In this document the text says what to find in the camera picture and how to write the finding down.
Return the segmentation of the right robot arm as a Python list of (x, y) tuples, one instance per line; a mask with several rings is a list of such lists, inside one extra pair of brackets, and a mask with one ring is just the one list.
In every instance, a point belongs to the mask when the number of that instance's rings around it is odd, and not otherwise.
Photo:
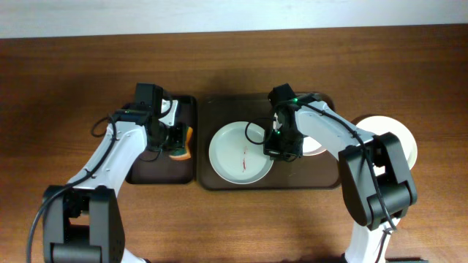
[(377, 135), (338, 115), (319, 94), (297, 95), (289, 84), (268, 94), (272, 110), (264, 154), (295, 161), (311, 137), (338, 162), (341, 190), (355, 222), (343, 262), (384, 262), (390, 237), (418, 199), (401, 140)]

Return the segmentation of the green and orange sponge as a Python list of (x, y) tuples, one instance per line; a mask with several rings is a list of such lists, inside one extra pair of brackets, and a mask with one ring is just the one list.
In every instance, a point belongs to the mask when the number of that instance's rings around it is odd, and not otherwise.
[(192, 141), (193, 128), (190, 126), (183, 126), (181, 132), (178, 134), (177, 140), (174, 142), (175, 146), (170, 151), (169, 157), (174, 161), (186, 161), (191, 159), (192, 154), (190, 151), (190, 143)]

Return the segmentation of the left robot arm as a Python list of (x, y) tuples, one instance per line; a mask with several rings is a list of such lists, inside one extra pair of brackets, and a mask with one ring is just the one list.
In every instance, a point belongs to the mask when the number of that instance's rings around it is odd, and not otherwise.
[(66, 184), (49, 186), (34, 219), (45, 262), (142, 262), (126, 247), (118, 193), (142, 153), (187, 153), (191, 128), (176, 120), (179, 102), (162, 87), (138, 83), (133, 102), (104, 117), (101, 143)]

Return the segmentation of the white plate with red stain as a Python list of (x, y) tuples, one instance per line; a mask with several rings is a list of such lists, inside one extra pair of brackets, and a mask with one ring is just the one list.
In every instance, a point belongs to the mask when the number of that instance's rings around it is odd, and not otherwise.
[(304, 137), (303, 139), (303, 155), (304, 156), (316, 156), (323, 152), (326, 149), (318, 143), (318, 141), (314, 140), (311, 137)]

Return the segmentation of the pale green plate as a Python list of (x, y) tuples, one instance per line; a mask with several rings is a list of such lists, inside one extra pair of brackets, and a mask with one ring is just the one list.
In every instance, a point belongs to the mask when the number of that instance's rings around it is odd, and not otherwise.
[(247, 185), (264, 178), (273, 160), (256, 141), (263, 139), (264, 128), (246, 121), (229, 123), (211, 139), (208, 157), (217, 175), (227, 182)]

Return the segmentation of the cream plate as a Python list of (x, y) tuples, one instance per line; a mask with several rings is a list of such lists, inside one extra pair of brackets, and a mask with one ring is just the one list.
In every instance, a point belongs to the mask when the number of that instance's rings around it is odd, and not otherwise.
[(382, 135), (390, 132), (396, 135), (401, 143), (409, 169), (415, 166), (418, 147), (412, 132), (400, 121), (384, 115), (370, 115), (356, 118), (353, 123), (360, 129)]

